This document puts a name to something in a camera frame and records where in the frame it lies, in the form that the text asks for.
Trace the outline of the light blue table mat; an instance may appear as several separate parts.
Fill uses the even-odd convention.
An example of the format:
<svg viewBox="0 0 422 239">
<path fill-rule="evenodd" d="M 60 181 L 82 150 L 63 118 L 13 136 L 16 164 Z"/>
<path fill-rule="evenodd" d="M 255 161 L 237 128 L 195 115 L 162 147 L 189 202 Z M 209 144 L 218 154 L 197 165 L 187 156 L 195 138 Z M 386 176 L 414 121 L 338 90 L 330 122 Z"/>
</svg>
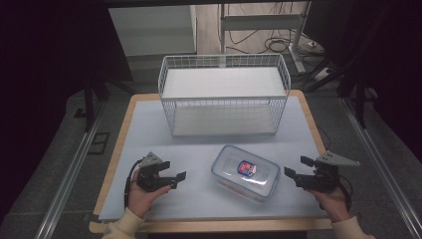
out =
<svg viewBox="0 0 422 239">
<path fill-rule="evenodd" d="M 303 174 L 313 170 L 300 163 L 300 157 L 319 156 L 305 108 L 298 97 L 288 99 L 275 135 L 225 137 L 174 137 L 161 102 L 137 101 L 100 219 L 115 220 L 122 215 L 126 178 L 132 165 L 149 152 L 170 162 L 170 168 L 162 171 L 162 175 L 187 173 L 176 189 L 155 200 L 146 214 L 149 220 L 325 216 L 314 197 L 296 187 L 284 174 L 265 202 L 253 201 L 220 185 L 211 173 L 211 166 L 226 144 Z"/>
</svg>

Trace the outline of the white power strip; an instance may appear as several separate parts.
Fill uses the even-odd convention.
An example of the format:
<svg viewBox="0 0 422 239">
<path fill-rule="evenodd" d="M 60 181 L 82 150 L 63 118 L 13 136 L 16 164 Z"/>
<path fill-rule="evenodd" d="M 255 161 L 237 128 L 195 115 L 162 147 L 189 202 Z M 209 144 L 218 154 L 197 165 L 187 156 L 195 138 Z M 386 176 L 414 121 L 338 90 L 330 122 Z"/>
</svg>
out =
<svg viewBox="0 0 422 239">
<path fill-rule="evenodd" d="M 318 81 L 324 79 L 325 77 L 327 77 L 328 75 L 330 75 L 331 73 L 332 73 L 331 68 L 323 68 L 320 72 L 318 72 L 314 76 L 314 81 L 318 82 Z"/>
</svg>

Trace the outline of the clear plastic food container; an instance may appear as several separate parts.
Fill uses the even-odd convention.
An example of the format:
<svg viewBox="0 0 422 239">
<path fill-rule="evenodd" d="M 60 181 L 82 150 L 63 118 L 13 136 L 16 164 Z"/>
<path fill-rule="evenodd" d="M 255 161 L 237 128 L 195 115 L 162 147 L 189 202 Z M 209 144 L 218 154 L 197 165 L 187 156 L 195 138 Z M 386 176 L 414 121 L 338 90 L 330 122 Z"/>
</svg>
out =
<svg viewBox="0 0 422 239">
<path fill-rule="evenodd" d="M 234 145 L 225 145 L 211 167 L 219 183 L 257 202 L 271 197 L 280 171 L 277 164 Z"/>
</svg>

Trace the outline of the aluminium floor rail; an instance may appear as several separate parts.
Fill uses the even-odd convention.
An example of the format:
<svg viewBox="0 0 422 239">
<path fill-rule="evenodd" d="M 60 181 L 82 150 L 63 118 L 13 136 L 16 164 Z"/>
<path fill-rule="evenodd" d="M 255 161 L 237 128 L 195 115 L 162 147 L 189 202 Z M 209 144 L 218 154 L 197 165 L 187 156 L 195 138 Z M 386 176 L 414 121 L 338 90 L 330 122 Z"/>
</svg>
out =
<svg viewBox="0 0 422 239">
<path fill-rule="evenodd" d="M 99 104 L 95 111 L 95 118 L 91 128 L 84 134 L 84 137 L 75 153 L 71 163 L 62 178 L 58 190 L 56 191 L 53 200 L 45 214 L 45 217 L 40 224 L 40 227 L 34 239 L 51 239 L 54 231 L 58 225 L 60 217 L 64 211 L 65 205 L 72 189 L 75 185 L 76 179 L 85 161 L 88 150 L 98 130 L 101 118 L 104 113 L 105 104 Z"/>
<path fill-rule="evenodd" d="M 393 177 L 386 162 L 381 156 L 378 148 L 374 144 L 368 130 L 364 128 L 355 117 L 355 110 L 350 100 L 340 98 L 339 101 L 344 107 L 347 117 L 355 129 L 360 141 L 363 144 L 366 153 L 368 154 L 375 170 L 377 171 L 383 185 L 388 191 L 393 203 L 395 204 L 404 224 L 409 230 L 412 239 L 422 239 L 422 220 L 416 213 L 410 200 L 400 188 L 399 184 Z"/>
</svg>

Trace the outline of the person's right hand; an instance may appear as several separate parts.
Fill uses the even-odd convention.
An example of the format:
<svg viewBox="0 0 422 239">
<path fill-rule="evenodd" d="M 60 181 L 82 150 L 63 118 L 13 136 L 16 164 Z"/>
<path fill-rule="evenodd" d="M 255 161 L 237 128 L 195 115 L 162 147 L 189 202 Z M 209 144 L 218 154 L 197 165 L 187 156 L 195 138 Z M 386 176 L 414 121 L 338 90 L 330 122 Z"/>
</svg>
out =
<svg viewBox="0 0 422 239">
<path fill-rule="evenodd" d="M 345 221 L 351 218 L 347 210 L 345 196 L 339 188 L 336 188 L 330 193 L 322 193 L 309 189 L 308 192 L 320 203 L 332 223 Z"/>
</svg>

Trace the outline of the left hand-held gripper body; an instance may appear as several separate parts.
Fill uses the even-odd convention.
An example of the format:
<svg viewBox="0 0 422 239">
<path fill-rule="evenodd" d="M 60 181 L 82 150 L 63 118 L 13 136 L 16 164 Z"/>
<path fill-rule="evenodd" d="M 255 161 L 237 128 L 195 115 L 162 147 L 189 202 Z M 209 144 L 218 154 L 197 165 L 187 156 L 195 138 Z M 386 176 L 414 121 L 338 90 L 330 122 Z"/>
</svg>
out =
<svg viewBox="0 0 422 239">
<path fill-rule="evenodd" d="M 167 186 L 170 177 L 160 177 L 158 165 L 164 162 L 153 152 L 145 156 L 140 165 L 136 183 L 146 192 L 153 192 L 163 186 Z"/>
</svg>

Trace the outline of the person's left hand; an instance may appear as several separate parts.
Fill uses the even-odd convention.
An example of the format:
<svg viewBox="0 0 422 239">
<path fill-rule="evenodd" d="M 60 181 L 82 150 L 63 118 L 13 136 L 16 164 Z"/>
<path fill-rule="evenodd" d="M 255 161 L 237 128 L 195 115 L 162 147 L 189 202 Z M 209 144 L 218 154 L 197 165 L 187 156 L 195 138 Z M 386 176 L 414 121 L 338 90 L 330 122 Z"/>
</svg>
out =
<svg viewBox="0 0 422 239">
<path fill-rule="evenodd" d="M 167 185 L 153 192 L 146 192 L 133 181 L 129 188 L 127 208 L 137 217 L 143 218 L 150 210 L 154 200 L 169 192 L 170 189 L 171 187 Z"/>
</svg>

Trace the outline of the white cabinet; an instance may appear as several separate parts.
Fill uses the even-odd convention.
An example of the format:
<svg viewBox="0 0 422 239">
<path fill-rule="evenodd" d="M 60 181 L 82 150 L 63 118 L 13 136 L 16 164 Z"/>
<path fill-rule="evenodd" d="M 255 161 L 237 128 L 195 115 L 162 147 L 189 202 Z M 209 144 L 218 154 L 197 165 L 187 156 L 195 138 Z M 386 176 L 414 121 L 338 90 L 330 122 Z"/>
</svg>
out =
<svg viewBox="0 0 422 239">
<path fill-rule="evenodd" d="M 126 56 L 197 52 L 193 5 L 109 8 Z"/>
</svg>

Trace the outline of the black metal stand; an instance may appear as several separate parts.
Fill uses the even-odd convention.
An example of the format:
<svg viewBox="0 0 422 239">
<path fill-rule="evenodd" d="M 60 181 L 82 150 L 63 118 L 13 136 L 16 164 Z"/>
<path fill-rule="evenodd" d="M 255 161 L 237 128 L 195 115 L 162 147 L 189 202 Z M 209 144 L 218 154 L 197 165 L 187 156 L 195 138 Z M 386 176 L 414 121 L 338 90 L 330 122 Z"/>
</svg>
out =
<svg viewBox="0 0 422 239">
<path fill-rule="evenodd" d="M 364 104 L 366 103 L 365 82 L 361 77 L 345 75 L 341 80 L 337 94 L 341 98 L 348 98 L 352 91 L 355 91 L 354 114 L 355 119 L 362 128 L 366 128 L 364 121 Z"/>
<path fill-rule="evenodd" d="M 94 125 L 95 112 L 94 112 L 94 97 L 101 102 L 109 99 L 110 93 L 106 87 L 106 81 L 100 77 L 86 78 L 84 83 L 84 96 L 85 96 L 85 110 L 78 109 L 75 117 L 86 119 L 85 132 L 91 130 Z"/>
</svg>

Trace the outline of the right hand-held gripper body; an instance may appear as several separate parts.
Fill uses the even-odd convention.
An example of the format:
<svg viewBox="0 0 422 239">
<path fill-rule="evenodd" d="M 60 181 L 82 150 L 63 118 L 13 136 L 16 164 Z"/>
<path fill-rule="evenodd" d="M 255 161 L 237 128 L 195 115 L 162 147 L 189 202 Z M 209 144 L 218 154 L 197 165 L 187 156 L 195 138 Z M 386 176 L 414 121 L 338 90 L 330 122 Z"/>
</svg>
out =
<svg viewBox="0 0 422 239">
<path fill-rule="evenodd" d="M 314 159 L 313 168 L 316 172 L 313 175 L 298 174 L 301 188 L 319 191 L 323 193 L 332 192 L 339 185 L 340 166 L 360 166 L 359 161 L 351 160 L 336 153 L 326 151 Z"/>
</svg>

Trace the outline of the dark curtain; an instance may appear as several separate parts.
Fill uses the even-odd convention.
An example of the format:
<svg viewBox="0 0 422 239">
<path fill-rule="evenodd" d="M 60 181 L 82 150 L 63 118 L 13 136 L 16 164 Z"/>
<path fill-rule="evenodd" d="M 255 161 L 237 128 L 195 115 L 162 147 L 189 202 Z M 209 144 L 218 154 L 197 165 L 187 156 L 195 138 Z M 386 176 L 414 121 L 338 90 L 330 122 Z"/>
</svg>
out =
<svg viewBox="0 0 422 239">
<path fill-rule="evenodd" d="M 84 89 L 130 69 L 102 0 L 0 0 L 0 219 Z"/>
<path fill-rule="evenodd" d="M 381 118 L 422 162 L 422 0 L 313 0 L 305 34 L 350 61 Z"/>
</svg>

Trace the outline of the white metal desk frame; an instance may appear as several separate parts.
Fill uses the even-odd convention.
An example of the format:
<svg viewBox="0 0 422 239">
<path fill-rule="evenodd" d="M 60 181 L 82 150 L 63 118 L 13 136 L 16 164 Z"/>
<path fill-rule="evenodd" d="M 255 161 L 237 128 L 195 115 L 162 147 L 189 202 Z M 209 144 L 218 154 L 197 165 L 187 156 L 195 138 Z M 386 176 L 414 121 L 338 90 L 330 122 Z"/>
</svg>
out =
<svg viewBox="0 0 422 239">
<path fill-rule="evenodd" d="M 219 6 L 220 53 L 226 53 L 226 33 L 228 31 L 256 31 L 256 30 L 294 30 L 295 37 L 288 44 L 290 56 L 299 74 L 306 72 L 299 56 L 299 42 L 311 6 L 306 1 L 302 11 L 298 14 L 264 14 L 264 15 L 229 15 L 227 4 Z"/>
</svg>

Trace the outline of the black floor plate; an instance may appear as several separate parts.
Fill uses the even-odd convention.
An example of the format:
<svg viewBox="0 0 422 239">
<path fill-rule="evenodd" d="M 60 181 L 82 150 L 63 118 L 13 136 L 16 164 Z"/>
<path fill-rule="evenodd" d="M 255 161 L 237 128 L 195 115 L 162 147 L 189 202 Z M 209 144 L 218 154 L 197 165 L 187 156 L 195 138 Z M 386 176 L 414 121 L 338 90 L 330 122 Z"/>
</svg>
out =
<svg viewBox="0 0 422 239">
<path fill-rule="evenodd" d="M 88 154 L 90 155 L 104 154 L 106 151 L 108 139 L 109 139 L 108 132 L 97 132 L 93 138 Z"/>
</svg>

